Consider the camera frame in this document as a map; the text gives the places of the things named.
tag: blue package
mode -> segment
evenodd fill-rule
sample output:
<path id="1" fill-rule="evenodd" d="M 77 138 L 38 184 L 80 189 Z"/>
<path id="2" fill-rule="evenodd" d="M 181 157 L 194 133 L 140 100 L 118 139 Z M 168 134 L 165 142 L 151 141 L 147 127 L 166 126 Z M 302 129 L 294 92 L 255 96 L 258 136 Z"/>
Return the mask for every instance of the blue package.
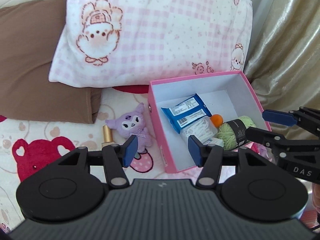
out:
<path id="1" fill-rule="evenodd" d="M 211 117 L 210 111 L 197 94 L 176 106 L 161 109 L 177 133 L 206 115 Z"/>

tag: box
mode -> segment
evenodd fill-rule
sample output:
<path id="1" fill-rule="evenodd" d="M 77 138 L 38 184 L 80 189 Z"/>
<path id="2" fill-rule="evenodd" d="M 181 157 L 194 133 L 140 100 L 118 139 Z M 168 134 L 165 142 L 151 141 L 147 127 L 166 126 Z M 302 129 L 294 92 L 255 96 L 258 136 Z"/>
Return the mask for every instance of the box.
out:
<path id="1" fill-rule="evenodd" d="M 165 171 L 177 173 L 195 166 L 188 147 L 173 129 L 161 107 L 172 107 L 197 93 L 211 114 L 225 122 L 249 116 L 258 128 L 271 130 L 262 118 L 262 107 L 241 71 L 193 75 L 152 81 L 148 103 Z"/>

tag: orange round object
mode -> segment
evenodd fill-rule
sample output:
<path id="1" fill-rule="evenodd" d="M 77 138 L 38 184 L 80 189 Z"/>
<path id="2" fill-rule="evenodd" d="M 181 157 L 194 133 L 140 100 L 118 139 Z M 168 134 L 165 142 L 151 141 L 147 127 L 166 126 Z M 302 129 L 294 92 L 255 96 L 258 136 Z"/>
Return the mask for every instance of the orange round object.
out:
<path id="1" fill-rule="evenodd" d="M 223 124 L 223 118 L 219 114 L 214 114 L 210 117 L 210 120 L 216 128 L 220 127 L 220 125 Z"/>

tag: gold curtain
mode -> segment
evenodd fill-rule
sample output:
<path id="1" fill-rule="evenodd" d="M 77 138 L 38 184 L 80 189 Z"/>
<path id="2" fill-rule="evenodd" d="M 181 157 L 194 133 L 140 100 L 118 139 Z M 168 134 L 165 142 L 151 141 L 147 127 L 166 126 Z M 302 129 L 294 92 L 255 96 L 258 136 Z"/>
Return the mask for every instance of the gold curtain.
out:
<path id="1" fill-rule="evenodd" d="M 244 73 L 264 109 L 320 109 L 320 0 L 274 0 Z M 271 126 L 288 139 L 315 138 Z"/>

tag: black yarn label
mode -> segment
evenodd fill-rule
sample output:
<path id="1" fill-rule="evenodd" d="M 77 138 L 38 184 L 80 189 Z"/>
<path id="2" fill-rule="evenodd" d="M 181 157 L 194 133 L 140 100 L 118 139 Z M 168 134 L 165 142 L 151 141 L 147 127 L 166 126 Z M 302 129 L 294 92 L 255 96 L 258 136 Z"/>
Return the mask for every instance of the black yarn label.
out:
<path id="1" fill-rule="evenodd" d="M 231 129 L 235 133 L 237 147 L 243 145 L 247 141 L 247 138 L 245 137 L 245 134 L 244 134 L 246 130 L 244 123 L 240 119 L 234 119 L 227 122 L 227 124 L 230 125 Z"/>

